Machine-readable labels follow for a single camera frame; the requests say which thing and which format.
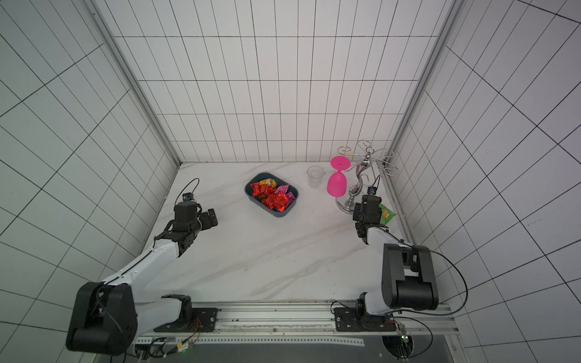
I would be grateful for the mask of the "red tea bag front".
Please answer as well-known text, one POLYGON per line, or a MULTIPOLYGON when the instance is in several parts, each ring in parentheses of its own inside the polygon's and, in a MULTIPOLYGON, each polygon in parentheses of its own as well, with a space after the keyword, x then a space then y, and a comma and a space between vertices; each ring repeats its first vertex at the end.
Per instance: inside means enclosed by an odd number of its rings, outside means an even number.
POLYGON ((277 189, 277 185, 269 185, 269 184, 260 184, 260 196, 261 198, 267 198, 270 195, 273 195, 277 189))

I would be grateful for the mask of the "yellow tea bag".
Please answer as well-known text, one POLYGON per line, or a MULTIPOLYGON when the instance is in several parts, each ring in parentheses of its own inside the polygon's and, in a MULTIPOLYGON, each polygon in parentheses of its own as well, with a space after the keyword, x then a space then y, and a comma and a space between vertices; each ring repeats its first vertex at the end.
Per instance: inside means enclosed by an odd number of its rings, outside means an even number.
POLYGON ((273 178, 266 178, 264 180, 261 180, 259 182, 259 185, 267 185, 271 188, 276 188, 278 186, 278 183, 273 178))

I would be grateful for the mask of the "red tea bag pile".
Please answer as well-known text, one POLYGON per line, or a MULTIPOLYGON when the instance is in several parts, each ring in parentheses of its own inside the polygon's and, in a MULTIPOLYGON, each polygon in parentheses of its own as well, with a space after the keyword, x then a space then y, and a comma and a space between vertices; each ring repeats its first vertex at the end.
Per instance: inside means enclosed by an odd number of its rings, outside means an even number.
POLYGON ((285 194, 275 195, 272 203, 273 209, 278 212, 284 212, 289 204, 289 198, 285 194))
POLYGON ((262 204, 265 205, 269 210, 275 208, 276 195, 269 195, 267 198, 262 200, 262 204))

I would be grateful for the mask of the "pink tea bag front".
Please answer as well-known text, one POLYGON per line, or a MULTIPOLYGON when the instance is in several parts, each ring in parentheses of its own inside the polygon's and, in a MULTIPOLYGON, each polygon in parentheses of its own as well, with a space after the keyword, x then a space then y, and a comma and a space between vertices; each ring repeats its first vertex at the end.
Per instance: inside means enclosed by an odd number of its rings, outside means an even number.
POLYGON ((290 191, 286 194, 286 196, 289 204, 292 204, 296 200, 295 195, 290 191))

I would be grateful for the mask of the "pink tea bag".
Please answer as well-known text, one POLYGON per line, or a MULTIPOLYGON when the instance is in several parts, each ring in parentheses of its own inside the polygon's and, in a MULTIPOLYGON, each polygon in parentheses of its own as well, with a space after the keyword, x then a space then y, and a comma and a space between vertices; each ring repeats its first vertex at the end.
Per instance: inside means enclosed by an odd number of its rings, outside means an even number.
POLYGON ((290 191, 286 194, 286 196, 289 204, 292 204, 296 200, 295 195, 290 191))
POLYGON ((289 187, 290 187, 290 185, 280 185, 277 187, 274 194, 275 195, 286 195, 289 187))

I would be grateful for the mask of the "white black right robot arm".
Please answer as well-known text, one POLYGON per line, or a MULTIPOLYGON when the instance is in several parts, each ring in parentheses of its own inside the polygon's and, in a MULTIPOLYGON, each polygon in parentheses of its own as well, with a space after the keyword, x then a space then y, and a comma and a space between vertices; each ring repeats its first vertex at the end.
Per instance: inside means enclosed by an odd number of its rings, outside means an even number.
POLYGON ((433 311, 439 305, 432 252, 391 234, 381 224, 380 205, 380 197, 365 195, 353 214, 358 236, 381 254, 380 285, 362 293, 354 307, 331 310, 339 332, 395 332, 399 327, 394 313, 433 311))

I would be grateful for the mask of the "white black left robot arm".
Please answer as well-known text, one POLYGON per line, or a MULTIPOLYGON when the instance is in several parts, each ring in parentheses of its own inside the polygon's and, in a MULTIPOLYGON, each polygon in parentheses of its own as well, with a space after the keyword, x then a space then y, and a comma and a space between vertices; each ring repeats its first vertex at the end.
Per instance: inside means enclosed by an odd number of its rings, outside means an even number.
POLYGON ((145 287, 192 246, 201 231, 218 225, 213 209, 196 201, 174 207, 174 218, 154 238, 151 248, 119 272, 77 292, 66 348, 73 352, 121 355, 149 331, 197 334, 213 331, 216 309, 205 312, 184 294, 149 297, 145 287))

